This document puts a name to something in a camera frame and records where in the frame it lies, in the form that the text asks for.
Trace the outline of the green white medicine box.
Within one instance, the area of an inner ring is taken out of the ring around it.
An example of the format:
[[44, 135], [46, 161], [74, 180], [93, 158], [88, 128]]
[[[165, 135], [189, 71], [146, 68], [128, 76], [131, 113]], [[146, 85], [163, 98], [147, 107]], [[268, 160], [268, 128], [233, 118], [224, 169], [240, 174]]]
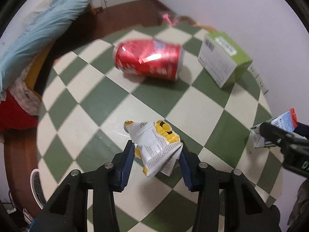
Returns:
[[205, 35], [198, 60], [219, 88], [233, 85], [247, 71], [252, 59], [225, 32]]

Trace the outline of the checkered pink mattress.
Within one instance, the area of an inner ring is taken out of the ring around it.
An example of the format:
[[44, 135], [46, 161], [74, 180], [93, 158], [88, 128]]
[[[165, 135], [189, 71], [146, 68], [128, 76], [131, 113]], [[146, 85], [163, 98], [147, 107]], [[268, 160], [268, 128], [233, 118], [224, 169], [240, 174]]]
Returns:
[[26, 86], [25, 78], [29, 73], [31, 64], [23, 69], [20, 76], [8, 88], [8, 91], [19, 104], [19, 106], [29, 115], [38, 116], [41, 107], [41, 96], [35, 94]]

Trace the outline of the white round trash bin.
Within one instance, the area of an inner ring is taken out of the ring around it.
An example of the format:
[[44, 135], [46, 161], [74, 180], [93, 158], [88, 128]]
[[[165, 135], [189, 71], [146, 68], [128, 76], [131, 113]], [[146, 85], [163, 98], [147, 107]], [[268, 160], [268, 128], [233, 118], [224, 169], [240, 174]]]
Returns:
[[36, 203], [43, 209], [46, 204], [46, 199], [41, 186], [39, 169], [32, 170], [30, 174], [30, 187]]

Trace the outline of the light blue duvet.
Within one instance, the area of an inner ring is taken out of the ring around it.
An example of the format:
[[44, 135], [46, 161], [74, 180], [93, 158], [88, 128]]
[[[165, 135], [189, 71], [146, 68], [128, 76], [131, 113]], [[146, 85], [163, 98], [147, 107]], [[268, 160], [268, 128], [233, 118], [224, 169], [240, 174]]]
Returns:
[[88, 7], [90, 0], [54, 0], [1, 56], [1, 100], [34, 57], [57, 40]]

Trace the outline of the red soda can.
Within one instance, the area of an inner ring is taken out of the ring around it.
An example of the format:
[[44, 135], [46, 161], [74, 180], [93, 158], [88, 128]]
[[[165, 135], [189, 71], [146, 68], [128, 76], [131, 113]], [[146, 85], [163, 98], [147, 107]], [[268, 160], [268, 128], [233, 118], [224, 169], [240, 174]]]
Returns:
[[184, 50], [179, 44], [157, 39], [133, 39], [113, 49], [114, 65], [127, 74], [176, 81], [183, 67]]

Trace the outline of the yellow white wrapper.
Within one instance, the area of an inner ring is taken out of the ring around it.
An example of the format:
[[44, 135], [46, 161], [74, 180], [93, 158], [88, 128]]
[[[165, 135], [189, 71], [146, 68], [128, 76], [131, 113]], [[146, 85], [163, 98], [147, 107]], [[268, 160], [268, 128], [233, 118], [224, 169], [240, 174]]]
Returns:
[[124, 122], [124, 130], [135, 146], [135, 156], [143, 162], [143, 173], [149, 179], [158, 172], [171, 176], [183, 148], [180, 136], [165, 121]]

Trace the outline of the red bed sheet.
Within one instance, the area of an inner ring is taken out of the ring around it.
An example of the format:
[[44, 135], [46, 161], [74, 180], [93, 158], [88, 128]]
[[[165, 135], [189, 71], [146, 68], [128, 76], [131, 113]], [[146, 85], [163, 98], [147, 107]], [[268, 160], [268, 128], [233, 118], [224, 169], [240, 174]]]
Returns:
[[0, 105], [1, 132], [9, 129], [24, 130], [35, 128], [38, 125], [38, 117], [26, 113], [13, 96], [7, 91], [6, 100]]

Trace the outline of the green white checkered tablecloth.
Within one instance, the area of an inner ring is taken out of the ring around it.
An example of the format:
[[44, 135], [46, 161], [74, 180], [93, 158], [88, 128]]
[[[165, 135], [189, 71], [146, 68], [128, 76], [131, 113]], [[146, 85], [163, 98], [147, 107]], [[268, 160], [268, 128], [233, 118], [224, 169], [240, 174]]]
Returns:
[[64, 54], [42, 97], [32, 231], [279, 231], [282, 156], [252, 58], [192, 26]]

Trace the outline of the wall socket strip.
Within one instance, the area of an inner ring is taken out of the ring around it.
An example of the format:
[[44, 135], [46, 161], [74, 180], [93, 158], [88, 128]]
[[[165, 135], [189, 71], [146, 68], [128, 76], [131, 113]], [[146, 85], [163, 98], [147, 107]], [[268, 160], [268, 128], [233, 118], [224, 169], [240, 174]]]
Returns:
[[255, 67], [253, 66], [253, 64], [251, 64], [248, 67], [248, 71], [251, 73], [251, 75], [254, 77], [255, 81], [257, 82], [258, 86], [260, 87], [261, 91], [263, 94], [266, 94], [269, 89], [266, 86], [266, 84], [264, 83], [264, 81], [261, 78], [261, 75], [259, 74], [259, 72], [255, 69]]

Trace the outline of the blue red milk carton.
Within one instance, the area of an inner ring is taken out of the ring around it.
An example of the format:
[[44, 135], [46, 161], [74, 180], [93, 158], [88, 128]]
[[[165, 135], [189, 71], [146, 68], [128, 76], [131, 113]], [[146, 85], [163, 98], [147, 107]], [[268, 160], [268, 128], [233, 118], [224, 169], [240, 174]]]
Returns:
[[277, 117], [251, 127], [251, 137], [254, 148], [275, 147], [278, 139], [283, 139], [287, 133], [297, 128], [297, 116], [294, 108], [290, 108]]

